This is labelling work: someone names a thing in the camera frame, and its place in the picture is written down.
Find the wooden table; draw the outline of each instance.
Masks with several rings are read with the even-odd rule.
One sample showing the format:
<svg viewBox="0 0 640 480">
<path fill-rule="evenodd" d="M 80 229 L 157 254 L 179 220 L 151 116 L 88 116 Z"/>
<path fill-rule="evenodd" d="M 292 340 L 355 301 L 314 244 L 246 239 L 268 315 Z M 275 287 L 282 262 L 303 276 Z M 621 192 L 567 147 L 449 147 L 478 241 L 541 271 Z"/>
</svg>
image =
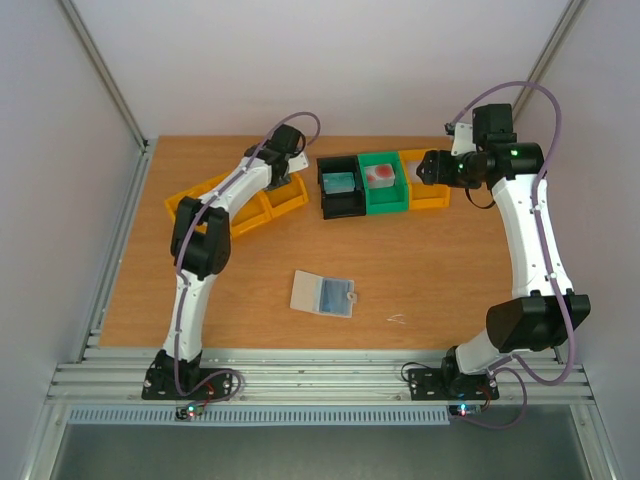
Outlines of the wooden table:
<svg viewBox="0 0 640 480">
<path fill-rule="evenodd" d="M 235 167 L 255 137 L 162 137 L 105 320 L 101 346 L 159 347 L 175 296 L 165 198 Z M 444 349 L 484 328 L 510 298 L 511 267 L 497 208 L 455 190 L 446 209 L 322 219 L 315 158 L 448 148 L 446 138 L 323 137 L 302 172 L 308 205 L 233 241 L 214 285 L 205 347 Z M 489 200 L 485 190 L 477 202 Z M 355 280 L 353 318 L 289 308 L 296 269 Z"/>
</svg>

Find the table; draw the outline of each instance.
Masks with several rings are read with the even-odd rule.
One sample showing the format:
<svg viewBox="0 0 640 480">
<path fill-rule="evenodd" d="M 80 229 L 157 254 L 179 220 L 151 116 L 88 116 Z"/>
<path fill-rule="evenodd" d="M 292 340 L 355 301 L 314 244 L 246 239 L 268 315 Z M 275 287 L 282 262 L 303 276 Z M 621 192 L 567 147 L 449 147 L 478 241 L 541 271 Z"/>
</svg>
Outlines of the table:
<svg viewBox="0 0 640 480">
<path fill-rule="evenodd" d="M 161 137 L 105 318 L 100 346 L 160 347 L 175 297 L 165 198 L 234 168 L 258 137 Z M 205 347 L 445 349 L 510 299 L 511 267 L 497 208 L 454 190 L 445 209 L 323 220 L 315 158 L 448 148 L 446 138 L 322 137 L 301 172 L 310 202 L 233 240 L 214 285 Z M 490 200 L 476 191 L 478 203 Z M 353 318 L 289 308 L 294 271 L 355 280 Z"/>
</svg>

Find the ventilation grille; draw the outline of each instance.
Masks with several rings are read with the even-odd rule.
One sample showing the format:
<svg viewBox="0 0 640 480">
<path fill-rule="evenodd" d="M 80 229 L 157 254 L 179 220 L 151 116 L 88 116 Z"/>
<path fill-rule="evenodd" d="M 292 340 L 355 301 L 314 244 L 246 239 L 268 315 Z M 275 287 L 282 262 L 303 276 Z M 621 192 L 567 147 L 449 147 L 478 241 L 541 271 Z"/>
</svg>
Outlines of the ventilation grille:
<svg viewBox="0 0 640 480">
<path fill-rule="evenodd" d="M 448 425 L 446 407 L 272 407 L 217 406 L 188 422 L 175 419 L 175 408 L 158 406 L 77 406 L 72 424 L 175 425 L 220 427 L 284 425 Z"/>
</svg>

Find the white backdrop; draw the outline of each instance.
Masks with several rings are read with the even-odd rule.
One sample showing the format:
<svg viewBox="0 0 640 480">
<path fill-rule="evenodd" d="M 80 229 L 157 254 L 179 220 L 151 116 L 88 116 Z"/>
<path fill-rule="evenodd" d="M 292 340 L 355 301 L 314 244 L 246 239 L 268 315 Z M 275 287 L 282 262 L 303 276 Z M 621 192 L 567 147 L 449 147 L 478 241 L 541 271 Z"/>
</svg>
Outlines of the white backdrop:
<svg viewBox="0 0 640 480">
<path fill-rule="evenodd" d="M 640 32 L 636 0 L 591 0 L 544 84 L 563 108 L 549 205 L 567 272 L 592 311 L 577 330 L 623 478 L 638 478 L 640 417 Z M 553 110 L 536 94 L 520 140 L 549 144 Z"/>
<path fill-rule="evenodd" d="M 87 328 L 136 145 L 57 2 L 0 5 L 0 477 Z"/>
<path fill-rule="evenodd" d="M 155 137 L 259 134 L 301 109 L 328 134 L 439 135 L 476 93 L 526 79 L 566 1 L 76 3 Z"/>
</svg>

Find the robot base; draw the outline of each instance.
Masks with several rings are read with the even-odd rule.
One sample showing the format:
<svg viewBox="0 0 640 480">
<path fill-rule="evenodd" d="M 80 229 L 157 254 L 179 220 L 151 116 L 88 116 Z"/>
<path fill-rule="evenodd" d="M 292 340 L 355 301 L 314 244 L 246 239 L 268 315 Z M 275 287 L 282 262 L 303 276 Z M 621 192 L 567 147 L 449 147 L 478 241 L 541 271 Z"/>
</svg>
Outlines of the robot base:
<svg viewBox="0 0 640 480">
<path fill-rule="evenodd" d="M 411 368 L 409 374 L 411 400 L 491 400 L 500 398 L 498 387 L 490 385 L 482 375 L 465 375 L 456 362 L 455 348 L 442 359 L 441 368 Z"/>
<path fill-rule="evenodd" d="M 184 392 L 190 392 L 198 383 L 221 368 L 200 368 L 202 353 L 191 362 L 180 360 L 179 375 L 180 386 Z M 213 396 L 210 390 L 203 385 L 191 395 L 182 396 L 176 390 L 174 376 L 174 359 L 167 355 L 165 350 L 160 350 L 153 363 L 147 370 L 142 388 L 143 400 L 215 400 L 228 395 L 233 389 L 233 376 L 230 374 L 217 375 L 207 382 L 213 387 Z"/>
</svg>

